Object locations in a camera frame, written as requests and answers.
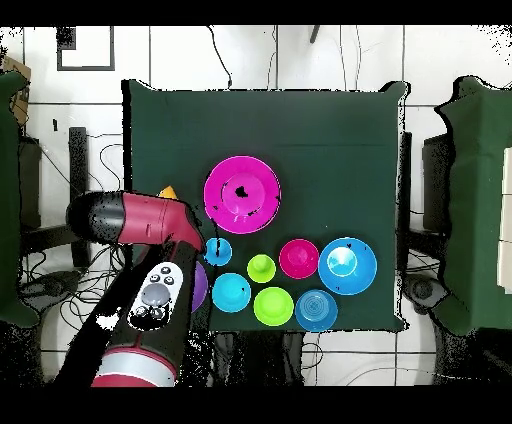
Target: green bowl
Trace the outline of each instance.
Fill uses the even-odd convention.
[[[292,297],[279,287],[267,287],[254,298],[254,315],[269,327],[287,322],[293,315],[293,309]]]
[[[276,274],[276,264],[270,256],[254,256],[247,265],[247,274],[256,283],[268,283]]]

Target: pink bowl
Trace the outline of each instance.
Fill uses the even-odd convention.
[[[279,265],[288,277],[298,280],[315,273],[318,257],[318,249],[313,243],[304,239],[294,239],[281,249]]]
[[[281,202],[281,189],[272,169],[251,156],[220,162],[204,185],[206,214],[223,230],[248,234],[268,225]]]

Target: small blue bowl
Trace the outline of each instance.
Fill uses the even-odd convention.
[[[372,284],[377,274],[377,258],[361,240],[345,237],[331,241],[320,254],[318,274],[334,293],[354,295]]]
[[[213,237],[206,242],[204,260],[209,265],[226,265],[231,259],[232,254],[233,250],[226,239]]]
[[[334,298],[323,290],[309,290],[295,305],[295,318],[302,328],[312,333],[326,331],[338,317]]]
[[[215,280],[212,299],[222,312],[239,312],[251,300],[251,286],[240,274],[222,274]]]

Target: table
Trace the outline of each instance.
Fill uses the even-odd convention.
[[[266,253],[277,263],[292,238],[311,240],[321,251],[333,239],[357,237],[374,250],[377,276],[359,295],[334,295],[339,314],[332,330],[400,331],[403,322],[394,314],[395,192],[397,106],[405,92],[405,83],[375,93],[165,92],[123,81],[125,188],[157,194],[172,185],[192,206],[208,239],[215,236],[203,204],[209,171],[229,156],[260,158],[279,178],[279,212],[253,234],[219,230],[233,247],[231,261],[219,271],[250,281],[249,259]],[[214,270],[205,268],[212,285]],[[274,285],[296,302],[309,289],[326,289],[318,274],[292,280],[280,269],[267,284],[250,283],[252,299],[243,311],[227,314],[207,299],[196,314],[207,314],[213,331],[304,331],[295,317],[279,327],[261,324],[252,309],[255,295]]]

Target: yellow object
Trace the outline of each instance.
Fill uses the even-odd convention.
[[[159,194],[159,197],[165,197],[166,199],[177,199],[176,193],[171,186],[165,187]]]

